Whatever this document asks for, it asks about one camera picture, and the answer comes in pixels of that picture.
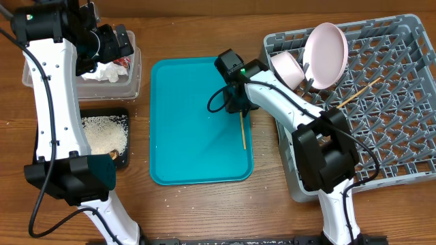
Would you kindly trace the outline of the red snack wrapper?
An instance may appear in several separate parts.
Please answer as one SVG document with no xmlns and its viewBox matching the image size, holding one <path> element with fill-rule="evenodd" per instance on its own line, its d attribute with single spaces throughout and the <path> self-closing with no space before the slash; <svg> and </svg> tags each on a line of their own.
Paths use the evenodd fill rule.
<svg viewBox="0 0 436 245">
<path fill-rule="evenodd" d="M 116 65 L 123 66 L 126 69 L 129 69 L 130 65 L 131 65 L 131 60 L 129 57 L 126 56 L 126 57 L 116 59 L 115 61 L 113 61 L 113 63 L 115 63 Z"/>
</svg>

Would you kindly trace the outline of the white bowl with rice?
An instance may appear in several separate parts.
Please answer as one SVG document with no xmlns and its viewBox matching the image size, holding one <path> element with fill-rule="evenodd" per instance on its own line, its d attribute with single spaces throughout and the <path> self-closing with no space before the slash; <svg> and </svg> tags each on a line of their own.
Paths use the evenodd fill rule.
<svg viewBox="0 0 436 245">
<path fill-rule="evenodd" d="M 275 73 L 291 90 L 295 90 L 305 78 L 302 68 L 288 51 L 272 56 L 271 63 Z"/>
</svg>

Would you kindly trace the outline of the white round plate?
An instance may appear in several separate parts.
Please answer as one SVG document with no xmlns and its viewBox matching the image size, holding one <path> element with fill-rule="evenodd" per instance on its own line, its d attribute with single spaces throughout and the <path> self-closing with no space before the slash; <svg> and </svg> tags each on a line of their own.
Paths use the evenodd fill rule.
<svg viewBox="0 0 436 245">
<path fill-rule="evenodd" d="M 303 64 L 308 64 L 305 76 L 313 79 L 312 87 L 323 90 L 336 83 L 345 71 L 348 44 L 344 32 L 325 22 L 318 25 L 305 44 Z"/>
</svg>

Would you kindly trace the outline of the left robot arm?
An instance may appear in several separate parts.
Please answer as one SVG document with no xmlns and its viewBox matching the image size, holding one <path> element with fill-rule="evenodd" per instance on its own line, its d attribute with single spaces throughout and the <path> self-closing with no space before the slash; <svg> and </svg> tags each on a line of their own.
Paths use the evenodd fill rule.
<svg viewBox="0 0 436 245">
<path fill-rule="evenodd" d="M 26 59 L 37 112 L 35 160 L 24 167 L 27 182 L 40 195 L 86 214 L 107 244 L 146 244 L 116 194 L 114 161 L 91 152 L 76 89 L 78 76 L 133 53 L 125 27 L 98 25 L 94 4 L 77 1 L 19 7 L 10 25 L 7 37 Z"/>
</svg>

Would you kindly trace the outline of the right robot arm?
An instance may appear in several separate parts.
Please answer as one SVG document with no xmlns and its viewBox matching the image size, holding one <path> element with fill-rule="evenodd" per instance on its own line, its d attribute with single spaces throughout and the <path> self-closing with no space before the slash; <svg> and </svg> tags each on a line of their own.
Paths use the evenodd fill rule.
<svg viewBox="0 0 436 245">
<path fill-rule="evenodd" d="M 244 63 L 229 49 L 214 62 L 225 81 L 222 109 L 245 117 L 263 108 L 287 132 L 293 162 L 306 188 L 317 192 L 324 219 L 325 244 L 361 244 L 356 223 L 352 185 L 358 153 L 345 115 L 333 108 L 325 111 L 284 86 L 276 75 L 254 59 Z"/>
</svg>

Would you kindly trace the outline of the clear plastic waste bin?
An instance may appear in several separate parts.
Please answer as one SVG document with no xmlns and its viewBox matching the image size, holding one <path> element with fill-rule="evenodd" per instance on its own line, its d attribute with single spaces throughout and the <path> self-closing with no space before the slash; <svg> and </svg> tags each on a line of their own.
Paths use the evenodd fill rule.
<svg viewBox="0 0 436 245">
<path fill-rule="evenodd" d="M 28 51 L 33 54 L 49 77 L 49 87 L 55 101 L 98 101 L 135 99 L 139 95 L 141 81 L 141 52 L 136 46 L 136 38 L 132 31 L 127 31 L 134 53 L 127 56 L 127 73 L 119 74 L 116 82 L 109 79 L 98 80 L 95 73 L 76 75 L 78 53 L 73 43 L 63 40 L 61 43 L 53 39 L 32 41 Z"/>
</svg>

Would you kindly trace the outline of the grey dishwasher rack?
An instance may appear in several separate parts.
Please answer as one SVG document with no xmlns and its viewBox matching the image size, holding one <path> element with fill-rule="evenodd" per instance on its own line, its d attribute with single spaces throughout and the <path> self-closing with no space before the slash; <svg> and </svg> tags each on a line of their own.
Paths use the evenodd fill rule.
<svg viewBox="0 0 436 245">
<path fill-rule="evenodd" d="M 356 179 L 376 179 L 364 190 L 435 178 L 435 50 L 413 14 L 340 25 L 348 62 L 340 80 L 297 93 L 325 110 L 337 107 L 377 78 L 340 110 L 360 140 Z"/>
</svg>

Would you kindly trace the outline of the teal serving tray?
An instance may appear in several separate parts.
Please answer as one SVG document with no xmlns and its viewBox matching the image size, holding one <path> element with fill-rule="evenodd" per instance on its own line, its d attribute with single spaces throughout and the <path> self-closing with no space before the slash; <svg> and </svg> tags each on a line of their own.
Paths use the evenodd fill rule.
<svg viewBox="0 0 436 245">
<path fill-rule="evenodd" d="M 154 64 L 150 87 L 151 178 L 163 186 L 233 182 L 254 168 L 251 122 L 225 110 L 215 92 L 225 82 L 214 57 L 166 59 Z"/>
</svg>

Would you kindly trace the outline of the pile of rice grains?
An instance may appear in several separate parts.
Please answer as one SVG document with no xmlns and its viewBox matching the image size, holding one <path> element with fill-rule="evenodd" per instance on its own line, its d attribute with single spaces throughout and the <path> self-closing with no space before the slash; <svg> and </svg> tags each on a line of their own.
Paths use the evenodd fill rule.
<svg viewBox="0 0 436 245">
<path fill-rule="evenodd" d="M 82 118 L 82 125 L 92 154 L 107 154 L 113 150 L 123 154 L 127 148 L 127 122 L 123 116 L 93 116 Z"/>
</svg>

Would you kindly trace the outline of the black rectangular tray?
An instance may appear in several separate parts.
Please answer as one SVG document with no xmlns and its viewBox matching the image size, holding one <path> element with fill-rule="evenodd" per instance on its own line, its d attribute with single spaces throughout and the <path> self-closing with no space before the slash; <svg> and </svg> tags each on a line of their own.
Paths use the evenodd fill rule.
<svg viewBox="0 0 436 245">
<path fill-rule="evenodd" d="M 123 116 L 126 115 L 127 122 L 125 123 L 127 128 L 127 148 L 123 154 L 118 153 L 116 150 L 109 152 L 116 169 L 122 169 L 129 165 L 129 140 L 130 140 L 130 120 L 129 112 L 126 108 L 95 108 L 95 109 L 85 109 L 80 111 L 81 122 L 84 117 L 93 116 Z M 91 147 L 87 153 L 91 155 L 96 155 L 91 153 Z"/>
</svg>

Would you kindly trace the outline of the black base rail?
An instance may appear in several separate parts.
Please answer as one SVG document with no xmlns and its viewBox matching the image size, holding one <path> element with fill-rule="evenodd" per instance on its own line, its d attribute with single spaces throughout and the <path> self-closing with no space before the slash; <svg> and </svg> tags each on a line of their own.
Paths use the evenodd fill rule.
<svg viewBox="0 0 436 245">
<path fill-rule="evenodd" d="M 323 235 L 303 235 L 294 238 L 277 239 L 236 239 L 236 240 L 179 240 L 154 239 L 152 245 L 325 245 L 331 244 Z"/>
</svg>

